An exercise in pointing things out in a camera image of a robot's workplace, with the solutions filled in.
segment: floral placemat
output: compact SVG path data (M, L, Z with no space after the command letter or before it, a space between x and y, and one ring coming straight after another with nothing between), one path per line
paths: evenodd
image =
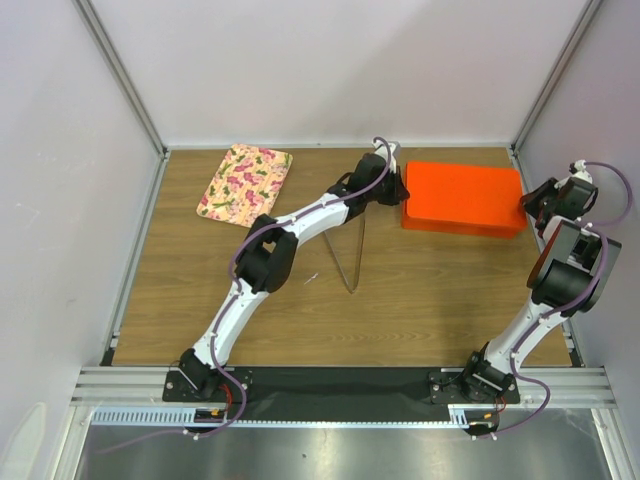
M285 152L233 145L196 212L201 217L250 227L258 215L271 211L292 159Z

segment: wooden floor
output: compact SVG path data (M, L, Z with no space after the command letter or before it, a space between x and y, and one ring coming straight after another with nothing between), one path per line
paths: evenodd
M292 149L293 164L272 211L316 200L364 149ZM174 151L165 174L122 327L114 364L168 364L217 312L227 264L243 227L195 210L223 151ZM429 160L508 167L504 149L404 149L400 164ZM360 286L345 289L322 236L296 256L287 284L249 321L231 354L245 365L463 365L525 302L538 255L530 231L512 240L404 230L399 207L370 205ZM356 221L335 231L351 269ZM567 365L559 329L530 365Z

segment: white backdrop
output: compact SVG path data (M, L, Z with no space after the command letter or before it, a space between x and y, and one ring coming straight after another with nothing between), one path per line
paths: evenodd
M607 235L622 252L594 309L574 325L591 366L604 365L633 451L640 452L640 3L604 2L574 61L522 150L532 185L566 176L570 162L585 158L616 165L634 187L636 204L627 220ZM600 188L589 218L609 219L625 205L624 187L593 167Z
M585 0L94 0L170 146L511 142Z
M0 478L26 478L3 451L43 402L41 479L102 353L158 157L72 2L3 2L0 27Z

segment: orange foam block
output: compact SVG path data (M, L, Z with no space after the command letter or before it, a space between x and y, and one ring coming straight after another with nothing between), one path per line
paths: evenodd
M527 227L512 168L409 162L405 184L404 228L512 238Z

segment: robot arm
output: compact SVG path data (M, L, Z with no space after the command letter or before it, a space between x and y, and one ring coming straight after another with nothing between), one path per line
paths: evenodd
M473 352L461 374L460 390L472 402L490 403L503 396L547 333L594 306L617 260L621 244L581 224L597 195L584 161L573 164L571 172L522 197L547 244L529 275L527 303L502 334Z
M235 257L229 294L204 335L180 357L182 375L201 398L210 398L217 389L216 368L226 365L253 312L287 281L299 247L362 214L372 201L398 205L409 197L396 164L400 145L381 142L375 146L375 152L365 154L354 172L343 175L314 203L282 217L261 215L256 219L245 248Z

